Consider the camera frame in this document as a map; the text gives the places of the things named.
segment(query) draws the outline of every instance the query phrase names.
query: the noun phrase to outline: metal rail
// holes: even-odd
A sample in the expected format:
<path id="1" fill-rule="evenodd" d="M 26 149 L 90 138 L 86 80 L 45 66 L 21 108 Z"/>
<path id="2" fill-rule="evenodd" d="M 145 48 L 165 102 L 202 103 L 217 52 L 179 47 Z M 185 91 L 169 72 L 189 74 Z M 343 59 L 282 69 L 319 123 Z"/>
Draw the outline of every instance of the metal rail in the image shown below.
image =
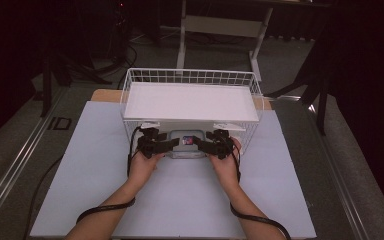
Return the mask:
<path id="1" fill-rule="evenodd" d="M 283 99 L 287 101 L 298 101 L 300 97 L 295 96 L 280 96 L 277 99 Z M 354 233 L 356 240 L 366 240 L 370 239 L 364 226 L 360 214 L 357 211 L 356 205 L 352 196 L 348 190 L 347 185 L 345 184 L 344 178 L 339 170 L 338 164 L 333 157 L 332 151 L 330 150 L 329 144 L 326 141 L 326 137 L 322 136 L 319 132 L 319 129 L 316 125 L 316 110 L 313 105 L 310 105 L 308 109 L 304 109 L 308 120 L 310 122 L 310 128 L 314 136 L 320 142 L 320 150 L 326 156 L 328 163 L 329 174 L 332 178 L 333 185 L 335 186 L 338 197 L 341 201 L 341 204 L 344 208 L 344 212 L 350 223 L 350 227 Z"/>
<path id="2" fill-rule="evenodd" d="M 67 92 L 67 88 L 59 88 L 57 93 L 55 94 L 55 103 L 53 104 L 52 109 L 48 112 L 48 114 L 41 118 L 39 122 L 36 124 L 29 138 L 20 149 L 18 155 L 15 157 L 11 166 L 4 174 L 4 176 L 0 180 L 0 208 L 11 191 L 14 183 L 17 181 L 20 173 L 23 171 L 25 165 L 30 159 L 33 151 L 35 150 L 37 144 L 42 138 L 43 133 L 46 131 L 46 127 L 51 121 L 51 116 L 55 111 L 59 101 Z"/>

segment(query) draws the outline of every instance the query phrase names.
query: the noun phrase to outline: hand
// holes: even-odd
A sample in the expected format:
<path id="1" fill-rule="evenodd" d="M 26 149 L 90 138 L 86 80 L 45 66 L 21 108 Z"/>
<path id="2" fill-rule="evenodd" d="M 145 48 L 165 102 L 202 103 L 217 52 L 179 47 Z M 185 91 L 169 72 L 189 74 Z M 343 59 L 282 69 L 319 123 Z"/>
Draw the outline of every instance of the hand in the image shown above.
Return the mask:
<path id="1" fill-rule="evenodd" d="M 235 146 L 238 147 L 238 149 L 235 147 L 233 150 L 233 154 L 235 154 L 237 158 L 239 151 L 241 150 L 241 144 L 237 139 L 233 137 L 231 137 L 231 139 L 235 143 Z M 232 187 L 239 186 L 235 159 L 233 158 L 232 154 L 223 160 L 220 160 L 217 156 L 211 154 L 208 155 L 208 158 L 213 164 L 214 171 L 216 172 L 217 178 L 224 191 L 228 191 Z"/>
<path id="2" fill-rule="evenodd" d="M 142 152 L 137 152 L 130 165 L 130 174 L 126 183 L 133 186 L 136 192 L 148 182 L 154 169 L 157 168 L 158 160 L 164 157 L 164 153 L 156 154 L 150 159 L 146 158 Z"/>

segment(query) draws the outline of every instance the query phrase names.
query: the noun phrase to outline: white board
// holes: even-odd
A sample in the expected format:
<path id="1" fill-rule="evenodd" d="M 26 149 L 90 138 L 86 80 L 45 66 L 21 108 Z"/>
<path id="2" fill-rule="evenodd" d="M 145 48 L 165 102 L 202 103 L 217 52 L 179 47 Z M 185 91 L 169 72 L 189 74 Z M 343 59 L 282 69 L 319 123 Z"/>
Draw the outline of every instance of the white board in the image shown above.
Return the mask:
<path id="1" fill-rule="evenodd" d="M 126 180 L 128 142 L 115 103 L 88 102 L 31 235 L 63 237 L 85 210 Z M 293 238 L 316 237 L 274 111 L 265 111 L 242 156 L 241 186 Z M 244 238 L 208 159 L 163 158 L 113 236 Z"/>
<path id="2" fill-rule="evenodd" d="M 132 82 L 126 120 L 258 122 L 249 87 Z"/>

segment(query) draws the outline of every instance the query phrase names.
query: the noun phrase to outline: white mat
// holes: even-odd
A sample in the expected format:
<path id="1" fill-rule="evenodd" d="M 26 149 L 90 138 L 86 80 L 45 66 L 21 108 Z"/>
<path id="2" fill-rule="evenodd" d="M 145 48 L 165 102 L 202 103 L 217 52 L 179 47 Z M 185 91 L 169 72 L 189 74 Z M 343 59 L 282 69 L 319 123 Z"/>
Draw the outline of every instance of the white mat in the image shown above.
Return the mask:
<path id="1" fill-rule="evenodd" d="M 124 117 L 155 121 L 259 120 L 247 86 L 148 82 L 132 83 Z"/>
<path id="2" fill-rule="evenodd" d="M 77 217 L 126 180 L 128 141 L 117 103 L 88 102 L 31 231 L 62 237 Z M 274 111 L 265 111 L 247 153 L 241 185 L 293 238 L 316 237 Z M 161 159 L 114 237 L 244 238 L 208 159 Z"/>

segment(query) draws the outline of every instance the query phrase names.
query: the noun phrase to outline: metal frame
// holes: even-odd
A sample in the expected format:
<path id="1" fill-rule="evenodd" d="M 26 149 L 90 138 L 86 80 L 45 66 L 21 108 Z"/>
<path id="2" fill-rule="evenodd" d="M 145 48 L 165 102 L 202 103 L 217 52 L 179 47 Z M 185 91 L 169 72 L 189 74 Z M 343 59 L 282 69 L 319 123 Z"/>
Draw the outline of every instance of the metal frame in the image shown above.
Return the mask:
<path id="1" fill-rule="evenodd" d="M 300 97 L 282 95 L 277 99 L 298 102 L 300 100 Z M 336 188 L 338 197 L 342 203 L 344 212 L 348 218 L 350 227 L 354 233 L 355 238 L 358 240 L 370 239 L 366 227 L 364 226 L 364 223 L 360 218 L 360 214 L 357 210 L 356 204 L 352 199 L 351 193 L 349 192 L 348 187 L 345 183 L 344 177 L 342 176 L 341 171 L 339 170 L 337 161 L 333 157 L 332 151 L 330 150 L 330 146 L 326 141 L 326 136 L 321 135 L 319 132 L 318 126 L 316 124 L 317 113 L 314 106 L 303 105 L 303 108 L 307 108 L 305 109 L 305 113 L 308 117 L 312 133 L 320 143 L 321 152 L 326 156 L 327 163 L 329 166 L 328 170 L 332 178 L 332 182 Z"/>
<path id="2" fill-rule="evenodd" d="M 185 66 L 186 31 L 255 37 L 257 39 L 257 44 L 254 50 L 249 52 L 249 60 L 251 62 L 252 71 L 256 75 L 257 80 L 261 81 L 257 56 L 260 52 L 260 47 L 263 43 L 272 12 L 272 7 L 267 9 L 263 22 L 191 16 L 186 14 L 186 0 L 183 0 L 182 19 L 180 22 L 180 47 L 177 56 L 176 68 L 183 69 Z"/>
<path id="3" fill-rule="evenodd" d="M 30 156 L 33 154 L 36 149 L 37 144 L 42 138 L 43 133 L 46 131 L 47 126 L 51 121 L 51 116 L 54 110 L 56 109 L 58 102 L 67 92 L 67 88 L 60 88 L 55 96 L 55 103 L 50 111 L 47 112 L 47 115 L 39 120 L 36 124 L 36 127 L 30 134 L 29 138 L 21 148 L 17 157 L 12 162 L 11 166 L 8 168 L 4 176 L 0 180 L 0 208 L 4 203 L 6 197 L 11 191 L 14 183 L 17 181 L 24 167 L 30 159 Z"/>

